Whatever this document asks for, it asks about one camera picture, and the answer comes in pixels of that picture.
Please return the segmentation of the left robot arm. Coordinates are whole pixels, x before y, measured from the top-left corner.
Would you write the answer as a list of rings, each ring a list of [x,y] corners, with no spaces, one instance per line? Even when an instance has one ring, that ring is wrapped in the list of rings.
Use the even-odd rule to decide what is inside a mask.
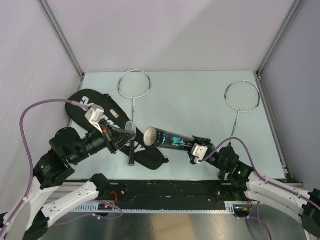
[[[102,173],[96,173],[77,190],[47,203],[50,196],[75,173],[72,165],[103,149],[115,154],[135,136],[133,131],[108,124],[85,138],[80,138],[71,127],[59,130],[49,142],[51,149],[32,168],[25,196],[13,210],[0,215],[0,238],[38,240],[76,207],[89,201],[106,200],[112,192],[112,185]]]

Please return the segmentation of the white badminton racket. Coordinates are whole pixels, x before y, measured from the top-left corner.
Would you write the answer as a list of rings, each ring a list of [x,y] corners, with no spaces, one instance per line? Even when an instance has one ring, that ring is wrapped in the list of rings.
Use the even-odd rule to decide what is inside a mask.
[[[250,81],[237,80],[225,90],[226,104],[236,111],[231,137],[234,137],[240,113],[250,113],[260,105],[261,96],[258,88]]]
[[[147,78],[147,83],[148,83],[147,89],[146,89],[146,91],[144,91],[144,92],[143,92],[142,94],[140,94],[140,95],[137,95],[137,96],[129,96],[129,95],[124,94],[124,93],[122,92],[121,84],[123,83],[124,78],[125,78],[127,75],[131,74],[131,73],[143,73],[143,74],[146,76],[146,78]],[[119,93],[122,97],[124,97],[124,98],[126,98],[126,99],[132,100],[132,114],[131,114],[131,121],[132,121],[132,122],[134,122],[134,118],[135,118],[135,103],[136,103],[136,99],[140,99],[140,98],[146,96],[146,95],[149,93],[149,91],[151,90],[151,86],[152,86],[152,83],[151,83],[151,78],[150,78],[150,76],[149,76],[144,70],[141,70],[141,69],[132,69],[132,70],[129,70],[129,71],[125,72],[125,73],[120,77],[120,79],[119,79],[119,81],[118,81],[118,84],[117,84],[117,90],[118,90],[118,93]],[[134,165],[135,165],[135,140],[134,140],[134,139],[129,142],[128,165],[129,165],[129,166],[134,166]]]

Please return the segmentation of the black racket cover bag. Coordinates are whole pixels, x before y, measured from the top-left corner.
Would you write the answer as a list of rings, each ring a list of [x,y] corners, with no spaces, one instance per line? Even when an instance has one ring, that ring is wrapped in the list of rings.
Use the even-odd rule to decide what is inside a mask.
[[[109,94],[103,94],[93,89],[82,89],[70,98],[88,107],[96,104],[104,109],[102,118],[113,127],[124,129],[126,123],[130,120],[124,110],[113,100]],[[95,128],[86,120],[85,108],[65,104],[65,110],[70,119],[87,132],[93,131]],[[146,146],[143,140],[143,133],[137,129],[134,139],[134,161],[142,166],[157,170],[162,165],[167,164],[169,159],[166,158],[156,147]]]

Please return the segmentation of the clear plastic tube lid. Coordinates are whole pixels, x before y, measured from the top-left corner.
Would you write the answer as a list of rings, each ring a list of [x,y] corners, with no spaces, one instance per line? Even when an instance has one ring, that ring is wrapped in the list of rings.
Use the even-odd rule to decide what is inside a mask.
[[[125,124],[125,130],[130,131],[130,132],[134,132],[135,134],[137,133],[137,128],[136,128],[136,125],[134,124],[133,121],[128,121]]]

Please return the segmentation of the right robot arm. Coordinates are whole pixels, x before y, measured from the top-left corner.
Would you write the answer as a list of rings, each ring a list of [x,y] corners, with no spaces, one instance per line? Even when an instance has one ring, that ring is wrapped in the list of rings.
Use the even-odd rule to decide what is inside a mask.
[[[245,164],[231,145],[214,146],[208,138],[192,136],[190,162],[206,162],[227,174],[232,197],[245,197],[281,211],[301,223],[303,229],[320,236],[320,191],[298,189],[260,173],[255,165]]]

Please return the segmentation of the black shuttlecock tube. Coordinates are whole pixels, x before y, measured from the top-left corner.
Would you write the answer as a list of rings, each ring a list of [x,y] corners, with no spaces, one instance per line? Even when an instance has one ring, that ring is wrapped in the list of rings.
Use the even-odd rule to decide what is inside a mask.
[[[147,147],[190,152],[196,141],[193,137],[183,136],[151,126],[143,134],[143,142]]]

